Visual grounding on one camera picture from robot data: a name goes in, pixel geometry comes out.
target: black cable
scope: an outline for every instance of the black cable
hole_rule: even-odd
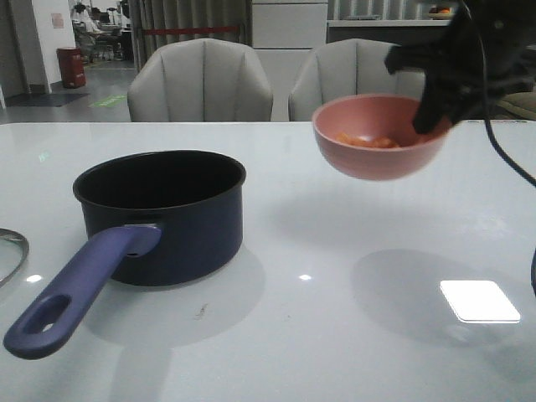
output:
[[[467,14],[467,17],[472,22],[473,28],[477,34],[478,44],[480,46],[480,51],[482,55],[482,109],[484,112],[484,124],[486,126],[487,137],[489,138],[490,143],[492,144],[493,149],[497,154],[503,159],[504,162],[508,164],[515,172],[517,172],[522,178],[527,180],[533,187],[536,187],[536,178],[530,175],[522,167],[520,167],[499,145],[495,134],[493,133],[492,122],[489,112],[489,98],[487,97],[487,57],[486,50],[484,48],[484,42],[478,26],[475,24],[475,21],[472,19],[471,10],[467,6],[465,0],[459,0],[461,6]]]

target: curtain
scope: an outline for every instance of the curtain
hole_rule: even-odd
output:
[[[139,11],[137,45],[141,58],[138,65],[143,65],[151,54],[165,44],[196,38],[215,38],[249,44],[247,33],[250,24],[251,0],[131,0],[138,3],[132,7]],[[203,28],[203,32],[183,33],[155,31],[162,29]]]

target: trash can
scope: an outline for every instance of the trash can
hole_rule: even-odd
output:
[[[59,71],[64,88],[78,88],[85,85],[84,64],[79,48],[57,49]]]

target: blue handle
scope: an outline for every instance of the blue handle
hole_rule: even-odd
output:
[[[121,226],[92,236],[9,328],[4,347],[20,358],[44,358],[73,334],[125,255],[144,255],[160,240],[154,225]]]

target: white wall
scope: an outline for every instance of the white wall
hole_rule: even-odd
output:
[[[103,13],[108,8],[117,8],[117,1],[114,0],[91,0],[93,7],[97,7]],[[84,4],[89,4],[89,0],[84,0]]]
[[[45,85],[50,91],[51,84],[61,81],[56,49],[75,46],[75,35],[70,22],[69,2],[67,0],[33,0],[32,4],[43,55],[47,80]],[[63,16],[63,28],[53,27],[52,13],[60,13]]]

